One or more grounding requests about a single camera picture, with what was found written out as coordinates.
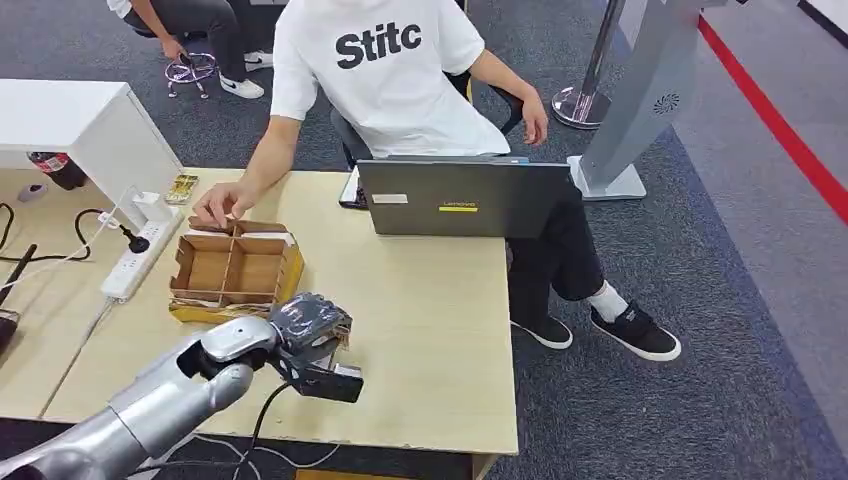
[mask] cola bottle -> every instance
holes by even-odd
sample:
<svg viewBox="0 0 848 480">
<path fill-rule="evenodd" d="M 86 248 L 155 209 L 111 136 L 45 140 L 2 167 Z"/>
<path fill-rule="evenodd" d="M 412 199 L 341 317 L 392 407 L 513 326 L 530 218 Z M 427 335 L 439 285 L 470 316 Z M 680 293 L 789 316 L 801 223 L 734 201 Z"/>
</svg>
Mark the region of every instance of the cola bottle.
<svg viewBox="0 0 848 480">
<path fill-rule="evenodd" d="M 29 160 L 52 178 L 56 185 L 65 190 L 73 190 L 85 185 L 87 177 L 67 153 L 59 152 L 30 152 Z"/>
</svg>

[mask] laptop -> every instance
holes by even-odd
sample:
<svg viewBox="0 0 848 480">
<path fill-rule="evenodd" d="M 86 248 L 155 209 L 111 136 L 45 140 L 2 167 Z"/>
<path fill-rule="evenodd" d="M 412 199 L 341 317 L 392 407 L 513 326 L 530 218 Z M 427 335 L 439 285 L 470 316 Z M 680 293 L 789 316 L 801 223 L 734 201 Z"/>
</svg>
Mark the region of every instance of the laptop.
<svg viewBox="0 0 848 480">
<path fill-rule="evenodd" d="M 566 164 L 518 157 L 358 162 L 381 235 L 537 238 L 571 182 Z"/>
</svg>

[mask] power strip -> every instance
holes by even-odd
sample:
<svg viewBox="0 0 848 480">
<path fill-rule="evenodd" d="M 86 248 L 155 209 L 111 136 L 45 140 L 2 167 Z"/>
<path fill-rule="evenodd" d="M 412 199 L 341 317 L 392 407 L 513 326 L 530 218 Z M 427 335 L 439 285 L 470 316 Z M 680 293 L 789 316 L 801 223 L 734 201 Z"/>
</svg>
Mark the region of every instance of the power strip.
<svg viewBox="0 0 848 480">
<path fill-rule="evenodd" d="M 148 221 L 138 235 L 150 242 L 150 247 L 142 253 L 127 250 L 112 269 L 112 273 L 103 280 L 100 291 L 107 297 L 125 302 L 133 296 L 141 281 L 153 267 L 153 263 L 165 250 L 168 241 L 174 235 L 183 220 L 183 214 L 177 207 L 168 207 L 172 216 L 164 222 Z"/>
</svg>

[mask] white t-shirt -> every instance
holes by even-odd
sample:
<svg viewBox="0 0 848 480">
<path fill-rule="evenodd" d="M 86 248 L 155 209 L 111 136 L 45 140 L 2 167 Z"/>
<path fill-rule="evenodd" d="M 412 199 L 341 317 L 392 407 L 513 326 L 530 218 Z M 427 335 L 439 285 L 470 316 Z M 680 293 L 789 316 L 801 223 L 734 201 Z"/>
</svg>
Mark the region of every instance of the white t-shirt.
<svg viewBox="0 0 848 480">
<path fill-rule="evenodd" d="M 483 48 L 455 0 L 290 0 L 271 115 L 303 120 L 320 85 L 375 157 L 507 153 L 442 73 L 465 72 Z"/>
<path fill-rule="evenodd" d="M 117 13 L 119 17 L 124 18 L 132 10 L 130 0 L 106 0 L 109 5 L 109 10 Z"/>
</svg>

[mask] small box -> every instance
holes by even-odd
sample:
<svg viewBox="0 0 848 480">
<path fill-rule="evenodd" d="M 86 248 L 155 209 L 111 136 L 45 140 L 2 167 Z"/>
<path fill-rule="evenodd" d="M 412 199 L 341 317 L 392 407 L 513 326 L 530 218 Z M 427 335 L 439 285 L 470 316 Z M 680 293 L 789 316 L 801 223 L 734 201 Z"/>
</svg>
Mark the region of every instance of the small box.
<svg viewBox="0 0 848 480">
<path fill-rule="evenodd" d="M 183 322 L 224 323 L 268 318 L 271 307 L 297 292 L 303 256 L 278 223 L 230 221 L 226 229 L 199 225 L 179 240 L 179 272 L 171 278 L 169 310 Z"/>
</svg>

